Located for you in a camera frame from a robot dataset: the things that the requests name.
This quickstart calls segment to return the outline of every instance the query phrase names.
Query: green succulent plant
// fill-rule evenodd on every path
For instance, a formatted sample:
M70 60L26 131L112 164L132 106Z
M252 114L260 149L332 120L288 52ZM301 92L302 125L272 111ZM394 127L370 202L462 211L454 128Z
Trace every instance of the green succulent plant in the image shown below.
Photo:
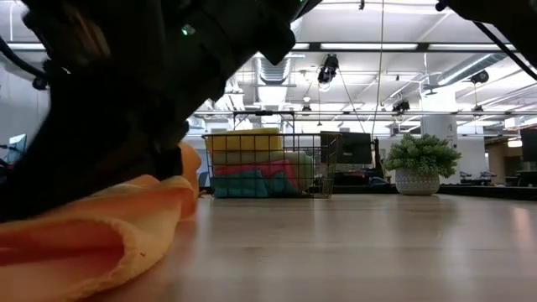
M384 167L388 170L410 169L420 174L438 174L450 177L455 174L461 154L448 146L446 139L424 134L415 138L405 134L401 143L392 144Z

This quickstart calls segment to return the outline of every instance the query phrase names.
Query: black cable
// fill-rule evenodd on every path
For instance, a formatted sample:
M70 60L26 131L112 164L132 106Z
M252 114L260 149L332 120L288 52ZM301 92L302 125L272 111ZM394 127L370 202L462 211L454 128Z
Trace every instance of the black cable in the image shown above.
M534 78L534 80L537 81L537 75L534 73L534 71L531 70L531 68L529 68L526 64L524 64L524 62L517 55L515 55L514 52L511 51L511 49L509 49L500 39L498 39L496 35L494 35L490 30L488 30L488 28L483 25L483 23L474 22L474 24L476 24L478 29L481 29L481 31L485 35L487 35L490 40L492 40L506 55L508 55L509 58L514 61L514 63L516 63L522 70L524 70L528 74L528 76L531 76L532 78Z
M0 36L0 52L8 58L8 60L11 60L18 68L28 72L31 75L34 75L40 79L48 80L48 76L44 73L44 71L39 70L32 65L26 63L23 59L19 58L12 50L9 48L9 45L2 39Z

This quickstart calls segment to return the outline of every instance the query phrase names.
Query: potted plant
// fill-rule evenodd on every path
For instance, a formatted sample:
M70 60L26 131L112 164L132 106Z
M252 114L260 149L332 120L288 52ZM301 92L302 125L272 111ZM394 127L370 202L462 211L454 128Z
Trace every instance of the potted plant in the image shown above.
M440 188L439 175L455 174L461 154L448 141L424 134L415 138L405 134L401 143L392 144L385 163L395 170L395 186L404 195L433 195Z

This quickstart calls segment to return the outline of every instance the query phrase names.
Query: white textured pot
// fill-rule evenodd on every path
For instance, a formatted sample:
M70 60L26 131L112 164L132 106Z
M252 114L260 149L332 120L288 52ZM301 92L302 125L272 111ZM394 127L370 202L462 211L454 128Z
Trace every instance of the white textured pot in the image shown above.
M440 189L440 177L438 174L420 174L410 169L397 169L395 187L403 195L433 195Z

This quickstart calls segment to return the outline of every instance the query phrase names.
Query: blue cloth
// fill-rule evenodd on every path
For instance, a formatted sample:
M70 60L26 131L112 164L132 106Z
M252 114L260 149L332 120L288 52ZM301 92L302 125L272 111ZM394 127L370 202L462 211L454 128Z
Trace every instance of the blue cloth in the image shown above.
M216 198L269 197L260 169L214 176L211 184Z
M270 178L264 178L260 169L214 176L211 179L211 184L215 190L214 196L216 198L264 198L275 195L300 194L300 191L289 181L285 172L278 172Z

